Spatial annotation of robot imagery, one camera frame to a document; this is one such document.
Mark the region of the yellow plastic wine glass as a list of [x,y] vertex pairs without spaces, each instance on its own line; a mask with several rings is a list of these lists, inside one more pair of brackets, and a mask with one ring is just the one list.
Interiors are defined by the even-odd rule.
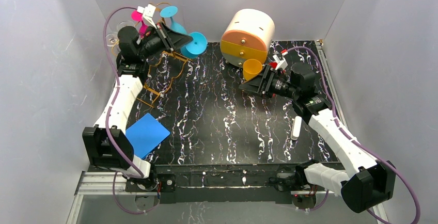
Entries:
[[245,81],[250,81],[258,76],[262,71],[263,65],[256,59],[248,59],[243,63],[243,77]]

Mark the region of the teal wine glass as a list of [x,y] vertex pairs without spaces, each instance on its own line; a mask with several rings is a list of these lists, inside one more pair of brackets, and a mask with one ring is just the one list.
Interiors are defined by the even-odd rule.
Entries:
[[174,20],[174,16],[177,14],[177,12],[178,12],[178,7],[167,6],[160,11],[160,17],[170,19],[170,21],[171,21],[170,29],[171,30],[187,35],[186,29],[180,23],[178,23]]
[[207,48],[207,38],[200,32],[190,33],[193,40],[181,48],[181,54],[189,59],[194,59],[201,55]]

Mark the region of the red plastic wine glass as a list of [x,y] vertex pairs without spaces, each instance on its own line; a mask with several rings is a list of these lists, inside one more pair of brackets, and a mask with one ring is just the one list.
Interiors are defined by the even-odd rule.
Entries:
[[275,69],[277,67],[277,62],[270,62],[269,65]]

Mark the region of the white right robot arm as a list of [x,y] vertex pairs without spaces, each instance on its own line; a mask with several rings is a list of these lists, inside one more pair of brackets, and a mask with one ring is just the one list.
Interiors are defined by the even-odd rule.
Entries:
[[291,99],[297,116],[323,138],[344,167],[343,171],[335,170],[310,159],[297,165],[293,175],[271,182],[286,187],[323,186],[342,196],[356,213],[393,197],[396,175],[391,164],[377,160],[353,143],[352,135],[333,116],[324,95],[316,93],[316,74],[310,65],[293,64],[287,77],[280,69],[250,59],[243,64],[243,75],[245,82],[239,86],[242,91],[263,98],[277,95]]

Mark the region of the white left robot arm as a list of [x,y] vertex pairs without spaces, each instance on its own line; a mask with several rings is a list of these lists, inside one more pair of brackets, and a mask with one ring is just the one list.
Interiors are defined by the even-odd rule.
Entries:
[[173,52],[194,39],[159,22],[141,36],[134,26],[117,33],[120,52],[110,60],[115,85],[108,103],[93,126],[85,127],[82,138],[90,164],[118,171],[130,178],[146,179],[151,164],[134,154],[126,137],[128,116],[142,91],[149,72],[147,59],[157,53]]

